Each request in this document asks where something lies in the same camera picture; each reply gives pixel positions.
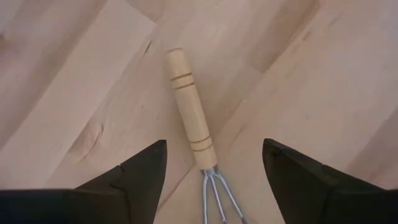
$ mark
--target wooden handle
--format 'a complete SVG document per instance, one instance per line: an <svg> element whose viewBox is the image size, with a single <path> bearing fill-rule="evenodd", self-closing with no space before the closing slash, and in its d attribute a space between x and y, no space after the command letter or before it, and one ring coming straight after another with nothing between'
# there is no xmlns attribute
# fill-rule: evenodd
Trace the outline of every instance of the wooden handle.
<svg viewBox="0 0 398 224"><path fill-rule="evenodd" d="M203 113L191 68L182 49L166 53L171 70L175 99L199 169L210 169L217 164L205 114Z"/></svg>

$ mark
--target light wood floor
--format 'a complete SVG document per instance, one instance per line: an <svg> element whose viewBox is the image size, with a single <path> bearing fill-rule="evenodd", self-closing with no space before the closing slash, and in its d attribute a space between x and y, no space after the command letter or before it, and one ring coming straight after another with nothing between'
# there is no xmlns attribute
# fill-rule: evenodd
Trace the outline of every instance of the light wood floor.
<svg viewBox="0 0 398 224"><path fill-rule="evenodd" d="M202 223L164 53L183 47L248 223L283 223L264 138L398 187L395 0L2 0L0 188L76 187L158 139L155 223ZM239 223L222 195L228 223ZM220 222L210 200L210 219Z"/></svg>

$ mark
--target wooden floor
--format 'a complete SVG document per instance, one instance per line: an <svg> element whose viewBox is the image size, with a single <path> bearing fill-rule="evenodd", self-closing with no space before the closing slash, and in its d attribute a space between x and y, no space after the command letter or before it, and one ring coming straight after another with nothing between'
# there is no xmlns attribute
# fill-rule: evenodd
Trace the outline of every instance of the wooden floor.
<svg viewBox="0 0 398 224"><path fill-rule="evenodd" d="M264 138L398 187L395 0L2 0L0 188L76 187L158 139L155 223L202 223L200 171L164 53L192 63L248 223L283 223ZM228 223L239 223L226 195ZM214 200L210 219L220 222Z"/></svg>

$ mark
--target hand tool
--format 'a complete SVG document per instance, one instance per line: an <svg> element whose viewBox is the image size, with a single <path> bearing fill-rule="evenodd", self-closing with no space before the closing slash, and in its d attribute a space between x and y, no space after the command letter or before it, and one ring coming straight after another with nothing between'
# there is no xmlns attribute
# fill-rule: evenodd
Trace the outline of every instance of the hand tool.
<svg viewBox="0 0 398 224"><path fill-rule="evenodd" d="M197 88L193 80L191 68L189 66L185 52L181 48L169 50L166 58L170 67L171 83L174 89L175 99L182 115L182 120L187 132L188 140L195 156L196 163L202 171L203 178L203 222L208 223L207 214L207 183L210 181L214 191L218 211L220 212L223 223L226 217L221 204L220 195L217 191L215 179L220 180L229 199L231 199L243 224L246 221L242 211L236 203L224 177L217 168L217 157L214 150L213 141L207 127L205 114L203 113Z"/></svg>

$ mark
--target metal tines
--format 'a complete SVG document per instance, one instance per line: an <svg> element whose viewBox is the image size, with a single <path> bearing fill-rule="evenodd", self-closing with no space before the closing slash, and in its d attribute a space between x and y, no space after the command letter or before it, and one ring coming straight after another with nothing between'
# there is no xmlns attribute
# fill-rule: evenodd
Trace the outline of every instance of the metal tines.
<svg viewBox="0 0 398 224"><path fill-rule="evenodd" d="M221 219L223 221L223 224L227 224L226 222L226 217L225 217L225 213L223 210L223 206L221 204L221 200L220 200L220 195L217 191L217 186L216 186L216 182L215 179L220 180L221 184L223 185L229 199L231 200L232 204L234 205L234 208L236 210L236 212L238 213L239 217L242 220L243 224L247 224L246 220L243 217L242 211L239 208L238 204L235 201L235 198L233 197L228 184L226 183L224 177L220 174L220 172L218 171L217 166L211 168L211 169L206 169L203 170L203 175L205 176L203 179L203 222L204 224L208 224L208 218L207 218L207 182L210 180L210 184L211 184L211 188L214 191L214 195L216 198L216 202L217 202L217 206L218 206L218 211L220 212L220 216Z"/></svg>

